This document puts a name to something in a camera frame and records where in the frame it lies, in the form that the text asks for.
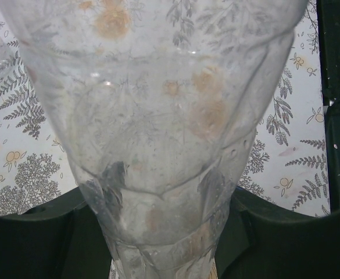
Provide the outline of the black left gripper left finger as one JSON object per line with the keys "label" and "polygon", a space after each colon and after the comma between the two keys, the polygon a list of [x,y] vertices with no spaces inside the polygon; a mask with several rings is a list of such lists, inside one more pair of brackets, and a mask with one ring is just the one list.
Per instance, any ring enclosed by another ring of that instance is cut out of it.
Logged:
{"label": "black left gripper left finger", "polygon": [[0,278],[108,278],[111,260],[79,188],[0,217]]}

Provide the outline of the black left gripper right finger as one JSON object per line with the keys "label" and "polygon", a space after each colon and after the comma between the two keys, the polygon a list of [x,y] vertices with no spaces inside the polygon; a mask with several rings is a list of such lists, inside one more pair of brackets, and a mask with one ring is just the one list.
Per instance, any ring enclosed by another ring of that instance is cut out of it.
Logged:
{"label": "black left gripper right finger", "polygon": [[219,278],[340,278],[340,210],[296,213],[238,187],[215,253]]}

